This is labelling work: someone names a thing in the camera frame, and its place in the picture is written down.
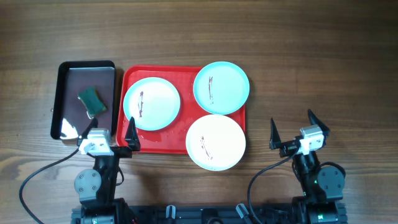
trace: green sponge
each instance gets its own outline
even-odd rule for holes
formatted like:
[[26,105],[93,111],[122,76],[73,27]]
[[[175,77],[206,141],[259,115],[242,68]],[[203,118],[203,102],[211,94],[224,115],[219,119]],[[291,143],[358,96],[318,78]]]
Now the green sponge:
[[79,92],[78,98],[87,108],[87,114],[90,118],[94,118],[95,116],[106,111],[105,105],[98,98],[98,94],[93,86]]

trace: handwritten mark on plate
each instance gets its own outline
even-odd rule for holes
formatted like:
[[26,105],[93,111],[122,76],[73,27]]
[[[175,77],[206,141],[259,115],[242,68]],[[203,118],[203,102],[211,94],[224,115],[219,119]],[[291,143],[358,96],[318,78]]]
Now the handwritten mark on plate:
[[200,142],[201,142],[201,148],[202,148],[203,150],[205,150],[206,155],[207,155],[207,158],[208,158],[209,160],[212,160],[212,159],[213,159],[213,156],[211,156],[210,152],[208,152],[207,149],[206,149],[205,137],[202,136],[201,139],[200,139]]
[[213,94],[211,89],[213,88],[213,77],[209,77],[209,97],[210,97],[210,104],[214,103]]
[[142,102],[142,98],[144,97],[144,92],[142,91],[140,94],[139,94],[139,100],[141,100],[141,105],[140,105],[140,103],[138,103],[138,109],[139,109],[139,117],[141,118],[142,117],[142,105],[144,104],[144,102]]

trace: red rectangular tray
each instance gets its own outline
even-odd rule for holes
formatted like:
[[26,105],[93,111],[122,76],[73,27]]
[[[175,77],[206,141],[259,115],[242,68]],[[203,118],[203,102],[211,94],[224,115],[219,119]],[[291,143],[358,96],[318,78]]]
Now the red rectangular tray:
[[[144,131],[137,128],[141,152],[188,154],[185,147],[185,136],[189,127],[198,118],[209,114],[198,105],[193,96],[193,81],[201,69],[202,67],[162,65],[135,65],[129,68],[123,77],[118,128],[116,130],[118,146],[127,146],[124,136],[129,126],[129,121],[123,110],[124,95],[130,86],[138,80],[147,77],[159,77],[164,78],[176,87],[181,98],[180,112],[171,124],[158,131]],[[246,108],[243,105],[242,108],[228,115],[240,125],[244,132],[246,132],[245,113]]]

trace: plate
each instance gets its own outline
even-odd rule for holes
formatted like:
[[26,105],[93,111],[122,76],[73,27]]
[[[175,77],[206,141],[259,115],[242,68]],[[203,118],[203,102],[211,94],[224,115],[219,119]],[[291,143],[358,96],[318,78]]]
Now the plate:
[[243,106],[249,96],[248,76],[230,62],[214,62],[200,70],[193,82],[197,103],[212,114],[230,114]]
[[177,89],[163,78],[143,78],[128,89],[123,110],[126,118],[136,120],[136,127],[155,131],[169,125],[180,111]]
[[211,114],[190,126],[185,145],[198,166],[221,171],[239,162],[246,148],[246,139],[237,122],[227,116]]

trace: wood grain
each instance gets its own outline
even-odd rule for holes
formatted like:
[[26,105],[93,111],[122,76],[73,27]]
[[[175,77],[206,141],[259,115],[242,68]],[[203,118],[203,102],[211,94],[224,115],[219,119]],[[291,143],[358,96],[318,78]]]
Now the wood grain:
[[[18,200],[34,170],[74,150],[50,138],[57,68],[67,60],[136,64],[238,64],[251,82],[248,147],[230,170],[208,172],[188,156],[123,160],[116,196],[130,205],[237,204],[250,178],[279,161],[283,140],[311,108],[331,128],[323,162],[346,168],[350,223],[398,221],[398,5],[393,1],[0,1],[0,223],[32,223]],[[73,180],[93,160],[75,156],[27,184],[45,223],[68,223]],[[301,195],[290,164],[258,178],[256,203]]]

